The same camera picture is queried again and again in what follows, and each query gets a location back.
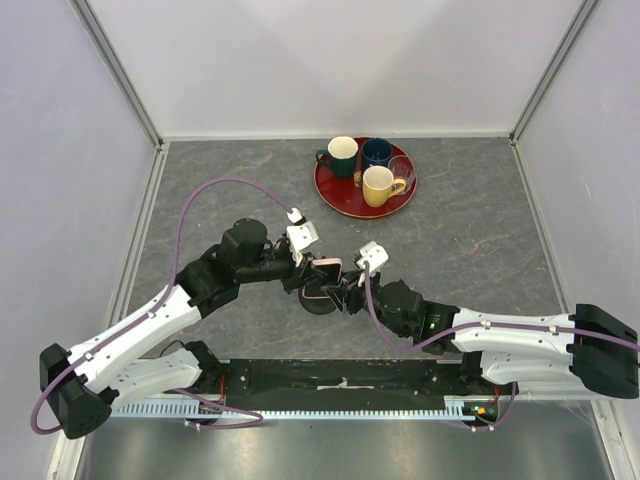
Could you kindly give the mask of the dark blue mug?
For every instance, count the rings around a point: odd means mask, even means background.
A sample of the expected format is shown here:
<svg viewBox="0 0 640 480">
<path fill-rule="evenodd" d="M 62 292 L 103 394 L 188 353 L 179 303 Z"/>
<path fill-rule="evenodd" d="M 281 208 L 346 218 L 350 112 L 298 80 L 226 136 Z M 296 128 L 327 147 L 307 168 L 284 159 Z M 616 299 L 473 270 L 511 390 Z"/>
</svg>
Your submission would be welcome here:
<svg viewBox="0 0 640 480">
<path fill-rule="evenodd" d="M 372 166 L 388 167 L 393 155 L 392 144 L 383 138 L 370 138 L 361 147 L 361 170 Z"/>
</svg>

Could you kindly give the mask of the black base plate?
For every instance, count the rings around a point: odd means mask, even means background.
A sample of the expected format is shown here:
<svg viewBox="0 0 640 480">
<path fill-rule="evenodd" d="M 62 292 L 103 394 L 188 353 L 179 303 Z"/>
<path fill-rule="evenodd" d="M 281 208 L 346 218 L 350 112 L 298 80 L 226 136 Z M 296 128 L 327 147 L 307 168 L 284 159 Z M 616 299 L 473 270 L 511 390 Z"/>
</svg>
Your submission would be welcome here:
<svg viewBox="0 0 640 480">
<path fill-rule="evenodd" d="M 493 388 L 462 375 L 458 364 L 431 360 L 233 359 L 187 390 L 224 394 L 244 410 L 374 409 L 442 406 L 446 396 L 491 396 Z"/>
</svg>

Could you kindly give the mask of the black phone stand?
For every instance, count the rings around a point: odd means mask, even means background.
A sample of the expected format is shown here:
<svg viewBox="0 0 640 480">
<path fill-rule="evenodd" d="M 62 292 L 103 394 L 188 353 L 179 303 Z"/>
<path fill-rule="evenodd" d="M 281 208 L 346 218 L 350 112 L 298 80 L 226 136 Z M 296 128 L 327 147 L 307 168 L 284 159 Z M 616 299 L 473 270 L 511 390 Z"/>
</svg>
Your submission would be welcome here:
<svg viewBox="0 0 640 480">
<path fill-rule="evenodd" d="M 304 310 L 316 316 L 324 316 L 334 312 L 337 307 L 328 296 L 307 296 L 302 290 L 298 290 L 298 300 Z"/>
</svg>

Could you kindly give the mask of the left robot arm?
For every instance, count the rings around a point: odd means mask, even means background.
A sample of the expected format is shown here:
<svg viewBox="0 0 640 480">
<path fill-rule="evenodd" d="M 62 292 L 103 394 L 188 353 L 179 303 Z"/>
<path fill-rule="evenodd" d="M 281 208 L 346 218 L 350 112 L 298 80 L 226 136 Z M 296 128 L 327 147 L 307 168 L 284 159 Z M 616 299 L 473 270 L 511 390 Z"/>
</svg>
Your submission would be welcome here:
<svg viewBox="0 0 640 480">
<path fill-rule="evenodd" d="M 75 440 L 145 397 L 215 389 L 221 364 L 203 342 L 190 342 L 166 360 L 142 356 L 234 301 L 244 284 L 279 281 L 291 292 L 314 279 L 309 249 L 319 235 L 312 222 L 299 219 L 276 241 L 267 235 L 258 220 L 236 221 L 219 243 L 174 269 L 157 295 L 116 325 L 71 348 L 46 347 L 39 355 L 41 395 L 31 413 L 32 430 Z"/>
</svg>

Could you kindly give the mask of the red round tray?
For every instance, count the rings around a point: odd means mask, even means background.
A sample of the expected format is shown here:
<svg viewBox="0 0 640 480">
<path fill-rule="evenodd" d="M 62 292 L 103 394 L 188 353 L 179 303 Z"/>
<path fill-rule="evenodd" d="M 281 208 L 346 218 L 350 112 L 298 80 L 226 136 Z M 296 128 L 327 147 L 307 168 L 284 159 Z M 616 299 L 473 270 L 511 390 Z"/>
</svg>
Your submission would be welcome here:
<svg viewBox="0 0 640 480">
<path fill-rule="evenodd" d="M 393 146 L 393 155 L 407 155 L 396 144 Z M 336 178 L 332 172 L 316 162 L 314 169 L 314 183 L 319 196 L 337 212 L 358 219 L 377 219 L 392 215 L 406 206 L 414 195 L 418 185 L 418 167 L 416 167 L 416 181 L 410 192 L 406 195 L 396 195 L 387 200 L 381 207 L 373 208 L 365 203 L 361 191 L 361 160 L 357 160 L 356 170 L 351 179 Z"/>
</svg>

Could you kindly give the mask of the yellow mug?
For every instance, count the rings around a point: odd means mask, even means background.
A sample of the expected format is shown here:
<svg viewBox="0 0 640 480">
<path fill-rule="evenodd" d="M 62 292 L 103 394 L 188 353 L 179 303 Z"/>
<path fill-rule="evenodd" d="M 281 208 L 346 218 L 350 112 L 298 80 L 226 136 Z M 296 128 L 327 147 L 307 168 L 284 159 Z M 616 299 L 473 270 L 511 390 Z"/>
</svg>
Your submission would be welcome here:
<svg viewBox="0 0 640 480">
<path fill-rule="evenodd" d="M 371 166 L 362 174 L 362 192 L 365 203 L 373 208 L 381 207 L 393 196 L 405 191 L 407 182 L 396 177 L 383 166 Z"/>
</svg>

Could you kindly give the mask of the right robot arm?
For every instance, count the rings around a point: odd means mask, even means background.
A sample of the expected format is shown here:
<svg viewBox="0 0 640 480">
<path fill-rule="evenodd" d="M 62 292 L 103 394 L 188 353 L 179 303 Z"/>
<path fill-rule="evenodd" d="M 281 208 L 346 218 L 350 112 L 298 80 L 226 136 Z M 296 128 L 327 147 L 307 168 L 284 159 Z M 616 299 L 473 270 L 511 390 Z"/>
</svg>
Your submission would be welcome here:
<svg viewBox="0 0 640 480">
<path fill-rule="evenodd" d="M 460 353 L 467 392 L 491 384 L 581 384 L 595 394 L 637 399 L 639 341 L 634 329 L 602 308 L 579 304 L 572 313 L 509 316 L 426 300 L 398 280 L 349 272 L 320 288 L 342 312 L 368 311 L 381 333 L 411 340 L 409 350 Z"/>
</svg>

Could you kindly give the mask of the clear glass cup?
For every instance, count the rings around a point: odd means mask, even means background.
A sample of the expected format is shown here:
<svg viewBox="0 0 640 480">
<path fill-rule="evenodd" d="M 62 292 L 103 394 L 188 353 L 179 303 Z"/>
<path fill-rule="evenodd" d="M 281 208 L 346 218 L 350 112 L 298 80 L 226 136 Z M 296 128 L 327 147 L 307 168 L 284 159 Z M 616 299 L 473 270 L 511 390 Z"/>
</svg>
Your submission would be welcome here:
<svg viewBox="0 0 640 480">
<path fill-rule="evenodd" d="M 412 160 L 407 155 L 396 155 L 389 161 L 388 168 L 396 178 L 403 179 L 406 182 L 402 195 L 408 194 L 414 186 L 417 176 L 416 167 Z"/>
</svg>

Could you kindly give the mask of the phone with pink case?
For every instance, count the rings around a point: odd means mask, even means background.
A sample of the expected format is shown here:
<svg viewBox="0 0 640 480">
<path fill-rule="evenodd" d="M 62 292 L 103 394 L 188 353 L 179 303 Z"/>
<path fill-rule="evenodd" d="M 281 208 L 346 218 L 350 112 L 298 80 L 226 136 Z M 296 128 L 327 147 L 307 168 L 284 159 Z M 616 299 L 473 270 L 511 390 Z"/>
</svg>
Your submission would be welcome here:
<svg viewBox="0 0 640 480">
<path fill-rule="evenodd" d="M 342 260 L 339 258 L 320 258 L 310 262 L 309 276 L 300 289 L 304 300 L 325 300 L 329 295 L 325 286 L 337 285 L 342 275 Z"/>
</svg>

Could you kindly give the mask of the dark green mug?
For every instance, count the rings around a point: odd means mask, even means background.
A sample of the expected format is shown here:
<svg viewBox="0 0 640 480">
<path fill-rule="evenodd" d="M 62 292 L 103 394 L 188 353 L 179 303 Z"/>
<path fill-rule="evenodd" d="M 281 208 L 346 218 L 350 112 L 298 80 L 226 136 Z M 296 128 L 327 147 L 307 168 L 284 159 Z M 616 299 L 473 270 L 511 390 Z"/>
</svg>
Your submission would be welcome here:
<svg viewBox="0 0 640 480">
<path fill-rule="evenodd" d="M 316 151 L 316 162 L 328 168 L 339 179 L 351 177 L 356 169 L 359 145 L 349 136 L 338 136 L 329 141 L 326 149 Z"/>
</svg>

